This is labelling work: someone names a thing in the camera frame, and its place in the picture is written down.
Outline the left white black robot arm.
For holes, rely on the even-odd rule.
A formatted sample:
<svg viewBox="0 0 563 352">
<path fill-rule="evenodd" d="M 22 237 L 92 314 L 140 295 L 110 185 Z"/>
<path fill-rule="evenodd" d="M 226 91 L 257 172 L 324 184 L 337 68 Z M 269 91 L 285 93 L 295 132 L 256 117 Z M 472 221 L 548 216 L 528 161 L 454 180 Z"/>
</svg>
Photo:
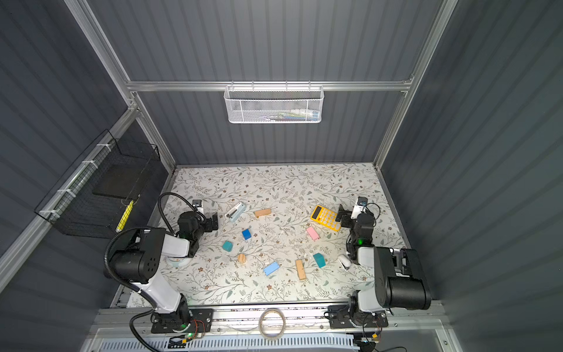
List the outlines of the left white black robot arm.
<svg viewBox="0 0 563 352">
<path fill-rule="evenodd" d="M 185 212 L 177 221 L 180 234 L 162 227 L 133 227 L 110 240 L 104 252 L 104 275 L 149 302 L 153 334 L 186 333 L 190 338 L 211 330 L 213 310 L 191 309 L 187 298 L 159 271 L 161 257 L 191 260 L 204 233 L 218 230 L 218 216 L 201 219 Z"/>
</svg>

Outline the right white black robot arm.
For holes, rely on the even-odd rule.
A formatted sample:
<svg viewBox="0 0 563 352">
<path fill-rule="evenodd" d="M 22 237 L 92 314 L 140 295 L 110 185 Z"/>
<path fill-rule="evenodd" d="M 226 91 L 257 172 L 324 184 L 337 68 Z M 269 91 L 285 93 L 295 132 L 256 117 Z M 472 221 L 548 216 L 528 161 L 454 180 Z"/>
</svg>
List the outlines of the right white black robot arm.
<svg viewBox="0 0 563 352">
<path fill-rule="evenodd" d="M 329 306 L 324 312 L 332 329 L 386 328 L 387 314 L 394 308 L 426 310 L 432 296 L 414 249 L 375 246 L 372 240 L 377 216 L 370 203 L 360 197 L 353 210 L 339 207 L 335 222 L 349 230 L 346 253 L 339 256 L 341 267 L 348 271 L 354 265 L 372 270 L 372 288 L 356 290 L 347 304 Z"/>
</svg>

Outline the light blue block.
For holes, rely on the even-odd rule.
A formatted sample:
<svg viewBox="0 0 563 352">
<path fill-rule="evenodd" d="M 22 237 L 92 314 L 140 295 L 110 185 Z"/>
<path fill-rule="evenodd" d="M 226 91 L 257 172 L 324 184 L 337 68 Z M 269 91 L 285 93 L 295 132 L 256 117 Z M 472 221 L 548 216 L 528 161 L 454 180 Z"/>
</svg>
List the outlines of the light blue block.
<svg viewBox="0 0 563 352">
<path fill-rule="evenodd" d="M 277 262 L 272 262 L 271 264 L 267 265 L 263 269 L 263 272 L 264 272 L 265 276 L 270 276 L 271 274 L 273 274 L 274 272 L 276 272 L 279 269 L 280 269 L 280 264 L 278 264 Z"/>
</svg>

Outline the long natural wood block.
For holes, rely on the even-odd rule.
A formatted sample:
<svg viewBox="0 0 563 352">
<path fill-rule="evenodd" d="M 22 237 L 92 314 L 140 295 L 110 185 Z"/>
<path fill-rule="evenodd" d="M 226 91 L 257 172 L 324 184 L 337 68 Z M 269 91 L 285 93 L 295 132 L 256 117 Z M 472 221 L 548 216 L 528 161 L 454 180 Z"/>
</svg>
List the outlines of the long natural wood block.
<svg viewBox="0 0 563 352">
<path fill-rule="evenodd" d="M 302 260 L 296 261 L 296 271 L 297 271 L 297 275 L 298 275 L 299 280 L 305 280 L 306 279 L 306 272 L 305 272 Z"/>
</svg>

